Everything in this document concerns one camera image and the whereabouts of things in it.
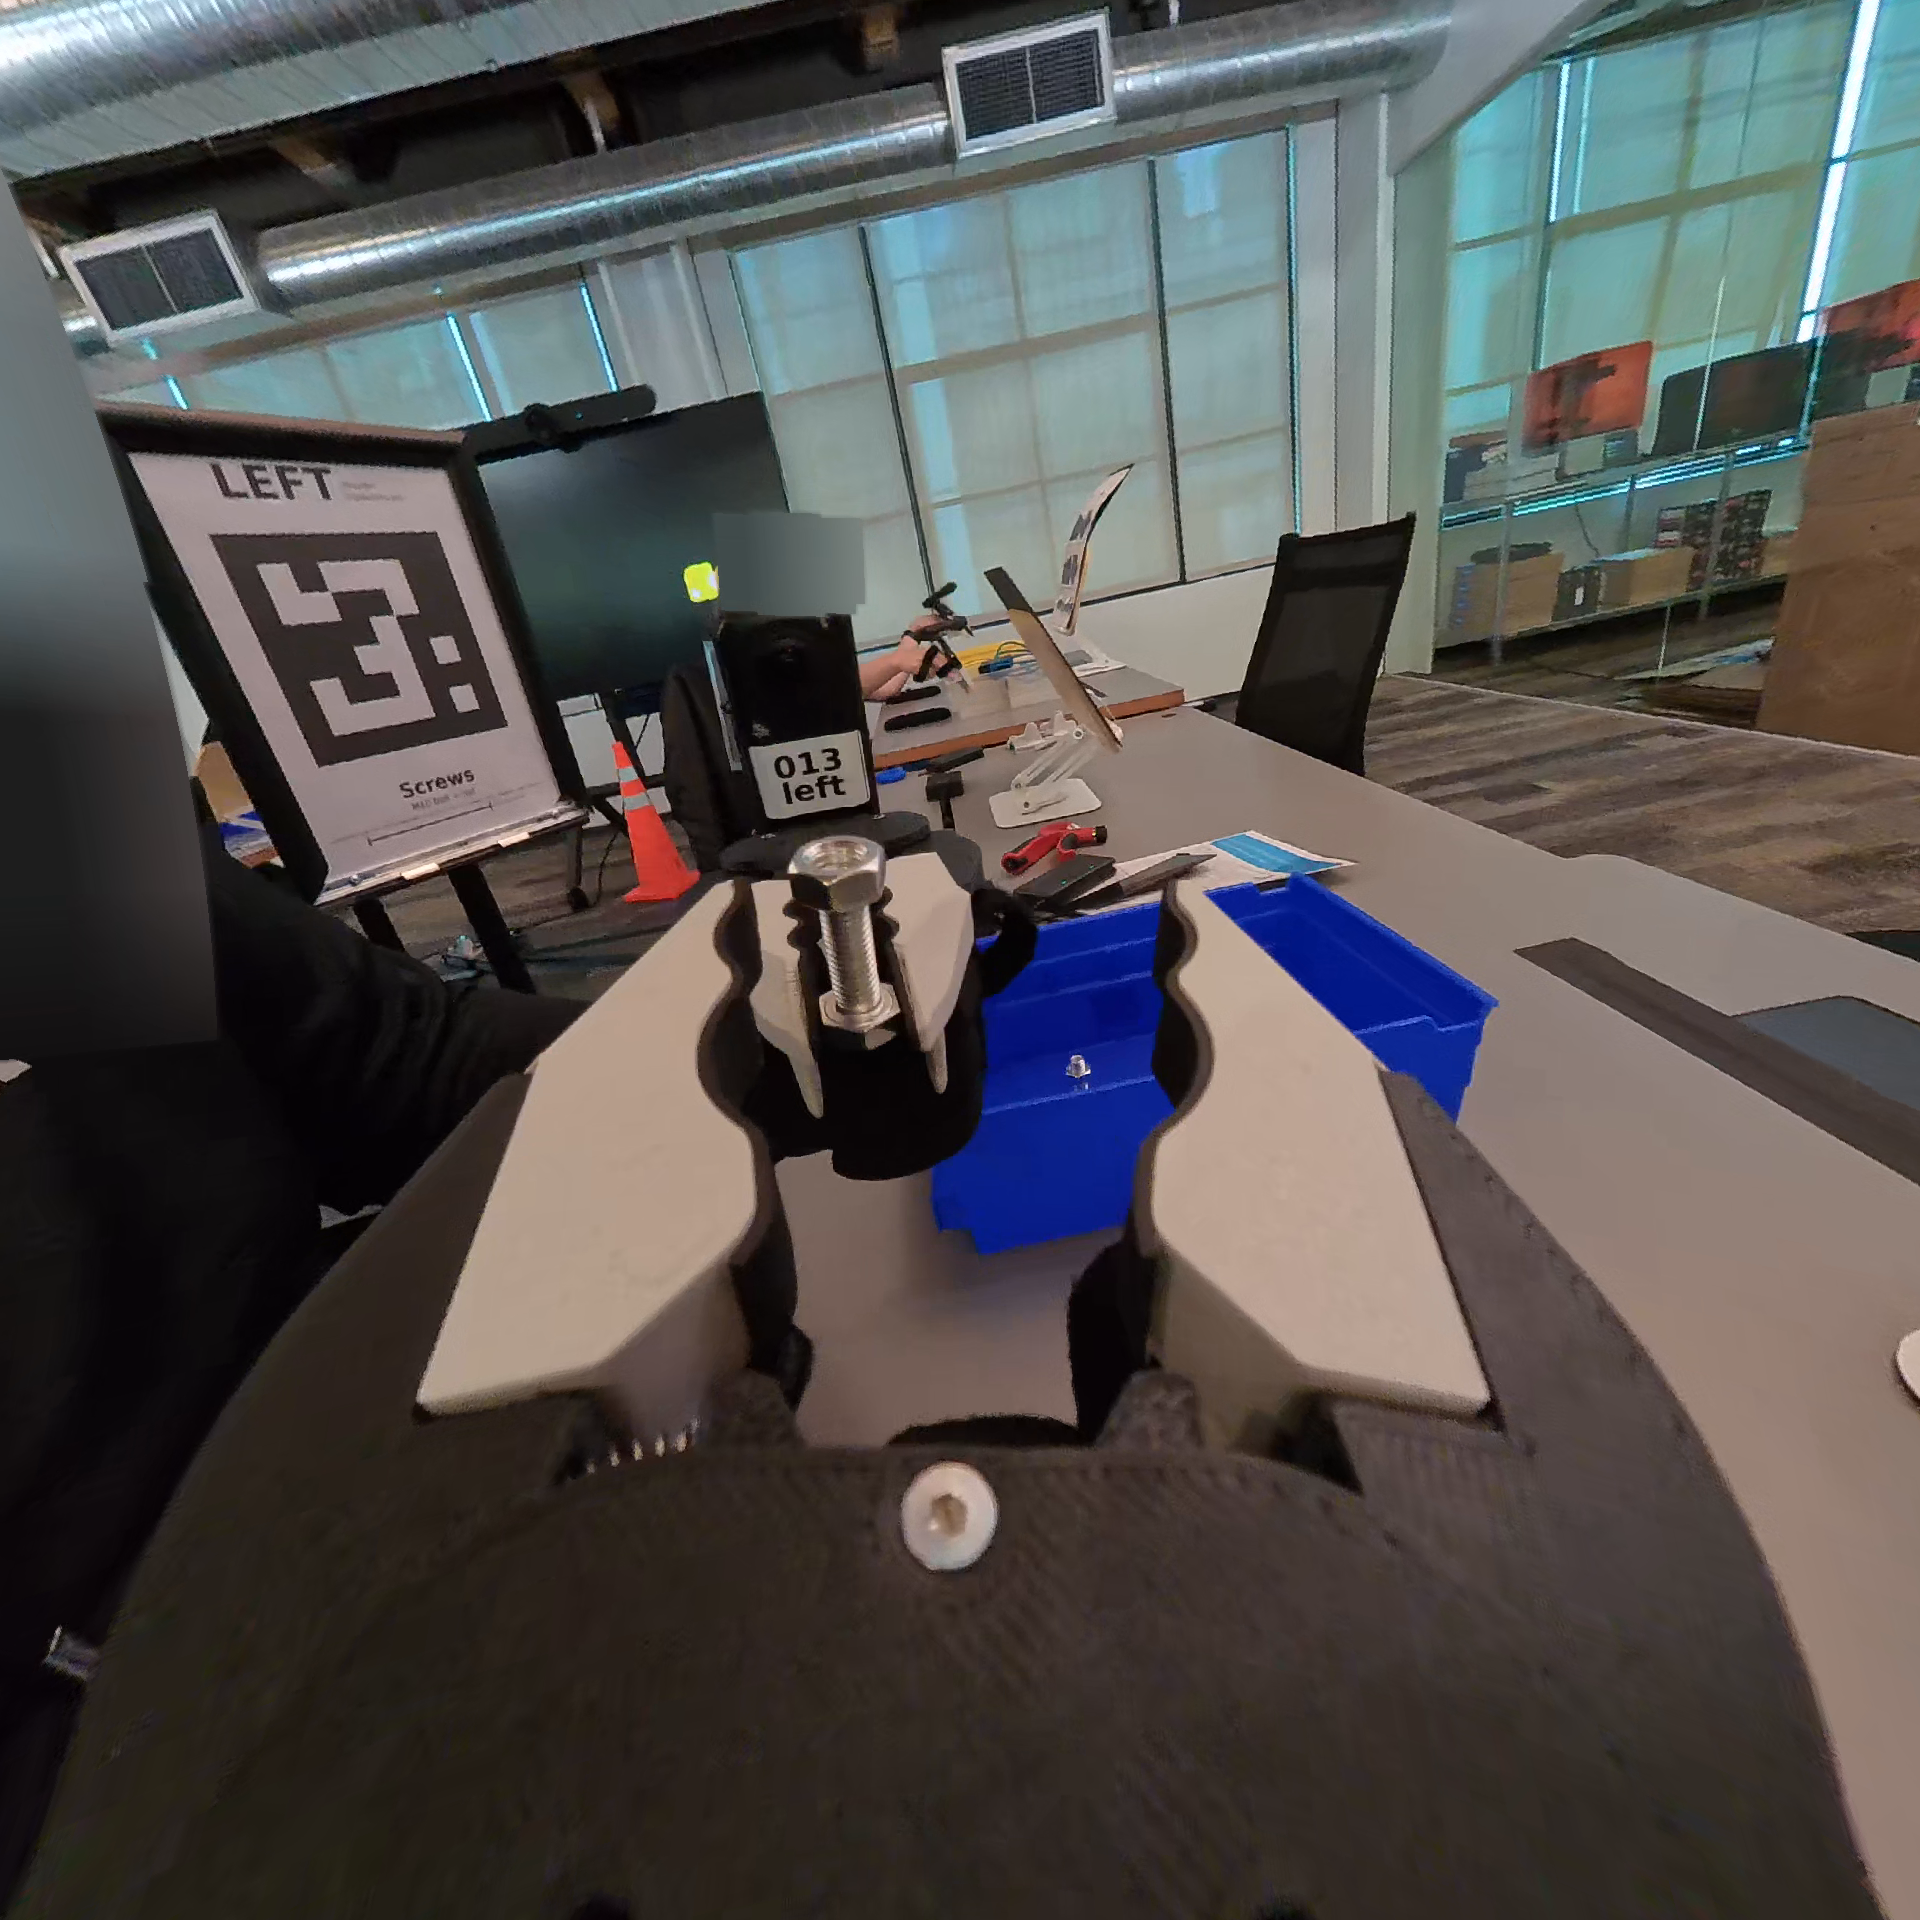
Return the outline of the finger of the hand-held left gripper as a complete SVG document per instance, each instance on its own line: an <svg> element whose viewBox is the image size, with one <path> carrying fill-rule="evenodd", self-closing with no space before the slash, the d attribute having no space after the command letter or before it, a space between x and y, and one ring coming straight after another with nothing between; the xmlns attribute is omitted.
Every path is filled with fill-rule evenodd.
<svg viewBox="0 0 1920 1920"><path fill-rule="evenodd" d="M948 1026L974 956L972 891L938 854L906 854L888 868L885 920L903 1031L918 1045L930 1089L949 1089Z"/></svg>
<svg viewBox="0 0 1920 1920"><path fill-rule="evenodd" d="M817 958L817 925L788 879L755 879L752 907L760 937L760 973L749 992L763 1040L777 1050L809 1118L824 1118L824 1087L815 1050L820 992L806 985L806 964Z"/></svg>

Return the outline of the brown edged desk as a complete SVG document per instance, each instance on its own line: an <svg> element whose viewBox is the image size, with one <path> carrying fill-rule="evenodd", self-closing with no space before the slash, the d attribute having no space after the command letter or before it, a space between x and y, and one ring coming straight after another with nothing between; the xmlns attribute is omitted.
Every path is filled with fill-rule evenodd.
<svg viewBox="0 0 1920 1920"><path fill-rule="evenodd" d="M1187 701L1181 684L1128 664L1113 664L1079 687L1116 723ZM870 705L865 716L877 769L895 769L992 749L1033 723L1050 723L1057 712L1071 713L1071 707L1040 669L1026 664L1008 674L974 674L966 683L952 676L925 701Z"/></svg>

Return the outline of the curved printed card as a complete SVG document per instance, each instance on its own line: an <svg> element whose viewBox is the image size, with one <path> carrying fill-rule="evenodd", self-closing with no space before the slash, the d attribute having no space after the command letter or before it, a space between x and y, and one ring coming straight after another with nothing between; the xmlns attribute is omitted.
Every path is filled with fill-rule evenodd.
<svg viewBox="0 0 1920 1920"><path fill-rule="evenodd" d="M1071 636L1077 629L1077 617L1086 592L1094 534L1099 531L1100 519L1106 517L1109 508L1113 504L1116 496L1128 483L1133 471L1135 471L1133 462L1109 471L1094 486L1082 513L1075 517L1075 525L1070 528L1062 551L1062 570L1050 610L1050 628L1057 636Z"/></svg>

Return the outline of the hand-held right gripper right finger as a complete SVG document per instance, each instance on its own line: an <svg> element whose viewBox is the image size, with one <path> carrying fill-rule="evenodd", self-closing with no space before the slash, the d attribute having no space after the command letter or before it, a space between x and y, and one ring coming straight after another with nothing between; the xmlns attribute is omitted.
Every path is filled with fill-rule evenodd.
<svg viewBox="0 0 1920 1920"><path fill-rule="evenodd" d="M1164 898L1154 981L1170 1115L1139 1147L1119 1240L1071 1289L1082 1433L1152 1369L1190 1381L1222 1449L1271 1449L1327 1398L1488 1413L1375 1055L1194 882Z"/></svg>

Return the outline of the white and blue leaflet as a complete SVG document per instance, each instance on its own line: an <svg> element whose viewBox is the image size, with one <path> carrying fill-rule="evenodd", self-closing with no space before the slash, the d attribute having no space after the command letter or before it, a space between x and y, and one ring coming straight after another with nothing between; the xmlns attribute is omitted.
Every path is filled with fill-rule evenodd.
<svg viewBox="0 0 1920 1920"><path fill-rule="evenodd" d="M1351 868L1353 862L1330 854L1312 854L1301 845L1284 844L1261 832L1219 835L1202 844L1202 851L1214 854L1214 866L1228 874L1228 882L1285 882L1292 878L1324 878Z"/></svg>

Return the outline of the person's left forearm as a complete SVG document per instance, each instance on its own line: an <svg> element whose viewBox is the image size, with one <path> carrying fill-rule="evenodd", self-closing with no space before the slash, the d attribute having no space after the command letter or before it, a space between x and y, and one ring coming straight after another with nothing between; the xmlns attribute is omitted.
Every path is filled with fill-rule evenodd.
<svg viewBox="0 0 1920 1920"><path fill-rule="evenodd" d="M223 1040L262 1085L318 1201L391 1201L475 1104L587 1005L449 984L200 842Z"/></svg>

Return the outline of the air vent grille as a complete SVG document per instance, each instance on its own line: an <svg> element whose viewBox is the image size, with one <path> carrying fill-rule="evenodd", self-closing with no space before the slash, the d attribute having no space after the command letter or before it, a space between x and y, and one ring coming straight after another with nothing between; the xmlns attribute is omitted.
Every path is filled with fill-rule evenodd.
<svg viewBox="0 0 1920 1920"><path fill-rule="evenodd" d="M942 48L956 158L1117 123L1116 46L1106 10Z"/></svg>
<svg viewBox="0 0 1920 1920"><path fill-rule="evenodd" d="M212 209L63 245L61 268L109 346L266 313L251 253Z"/></svg>

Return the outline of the black office chair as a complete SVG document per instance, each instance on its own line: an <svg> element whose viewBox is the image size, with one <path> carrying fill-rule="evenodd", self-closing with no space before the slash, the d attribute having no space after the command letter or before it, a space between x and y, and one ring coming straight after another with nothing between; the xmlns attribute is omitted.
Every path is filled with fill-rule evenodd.
<svg viewBox="0 0 1920 1920"><path fill-rule="evenodd" d="M1232 721L1353 776L1417 517L1284 534Z"/></svg>

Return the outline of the blue storage bin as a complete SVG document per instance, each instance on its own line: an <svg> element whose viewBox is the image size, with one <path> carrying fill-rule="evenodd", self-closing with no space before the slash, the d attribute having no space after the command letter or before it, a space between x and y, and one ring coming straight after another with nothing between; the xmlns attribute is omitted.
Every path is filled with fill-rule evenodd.
<svg viewBox="0 0 1920 1920"><path fill-rule="evenodd" d="M1498 999L1314 878L1212 901L1384 1070L1458 1118ZM930 1175L932 1216L997 1254L1117 1234L1142 1141L1170 1111L1152 1070L1164 996L1161 904L1046 925L1020 979L982 1008L988 1085L974 1139ZM1065 1079L1071 1052L1092 1079Z"/></svg>

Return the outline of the dark table slot cover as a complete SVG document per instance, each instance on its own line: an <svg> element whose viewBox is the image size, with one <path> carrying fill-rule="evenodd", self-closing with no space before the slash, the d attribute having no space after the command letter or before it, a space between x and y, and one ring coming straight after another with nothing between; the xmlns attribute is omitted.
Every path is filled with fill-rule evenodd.
<svg viewBox="0 0 1920 1920"><path fill-rule="evenodd" d="M1520 958L1917 1182L1917 1023L1858 996L1724 1014L1580 939Z"/></svg>

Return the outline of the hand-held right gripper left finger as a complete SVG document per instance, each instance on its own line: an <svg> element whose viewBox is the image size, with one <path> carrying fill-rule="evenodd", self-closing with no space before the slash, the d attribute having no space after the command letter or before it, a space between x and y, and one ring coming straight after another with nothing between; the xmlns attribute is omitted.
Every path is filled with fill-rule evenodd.
<svg viewBox="0 0 1920 1920"><path fill-rule="evenodd" d="M736 1373L813 1375L765 1131L752 886L707 891L527 1073L418 1381L448 1417L587 1395L618 1428L695 1428Z"/></svg>

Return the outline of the storage shelf with boxes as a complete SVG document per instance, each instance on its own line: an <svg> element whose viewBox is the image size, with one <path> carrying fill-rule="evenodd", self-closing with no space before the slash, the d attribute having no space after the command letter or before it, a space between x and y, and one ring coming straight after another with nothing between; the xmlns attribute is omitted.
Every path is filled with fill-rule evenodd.
<svg viewBox="0 0 1920 1920"><path fill-rule="evenodd" d="M1523 378L1443 457L1435 650L1707 616L1784 590L1822 443L1916 414L1916 280L1813 310L1784 343L1652 340Z"/></svg>

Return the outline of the person's left hand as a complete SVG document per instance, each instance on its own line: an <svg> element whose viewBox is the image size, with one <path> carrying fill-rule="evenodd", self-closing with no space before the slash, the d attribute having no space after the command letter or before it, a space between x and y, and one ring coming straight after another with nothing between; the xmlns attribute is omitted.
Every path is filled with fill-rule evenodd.
<svg viewBox="0 0 1920 1920"><path fill-rule="evenodd" d="M942 1033L948 1085L932 1087L930 1057L914 1035L879 1047L817 1044L824 1112L806 1104L799 1070L773 1035L760 1035L763 1057L741 1105L769 1143L771 1158L826 1151L847 1179L898 1179L958 1154L979 1127L988 1085L988 1031L979 958L968 958Z"/></svg>

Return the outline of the framed marker sign board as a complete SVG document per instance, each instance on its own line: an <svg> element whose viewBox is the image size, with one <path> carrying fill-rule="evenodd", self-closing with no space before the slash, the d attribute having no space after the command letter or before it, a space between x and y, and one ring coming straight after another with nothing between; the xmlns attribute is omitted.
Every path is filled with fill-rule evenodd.
<svg viewBox="0 0 1920 1920"><path fill-rule="evenodd" d="M311 901L587 815L451 430L98 401L157 624Z"/></svg>

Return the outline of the tilted wooden board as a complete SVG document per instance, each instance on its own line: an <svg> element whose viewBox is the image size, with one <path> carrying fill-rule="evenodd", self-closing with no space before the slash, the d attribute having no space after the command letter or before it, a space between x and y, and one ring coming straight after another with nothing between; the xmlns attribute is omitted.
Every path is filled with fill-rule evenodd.
<svg viewBox="0 0 1920 1920"><path fill-rule="evenodd" d="M1004 567L988 567L982 579L997 596L1021 647L1040 669L1043 681L1050 684L1057 712L1071 719L1086 746L1092 746L1099 755L1117 755L1122 747L1122 728L1113 721L1109 709L1092 698L1062 653L1057 639L1046 628L1043 617L1026 604L1026 596L1012 575Z"/></svg>

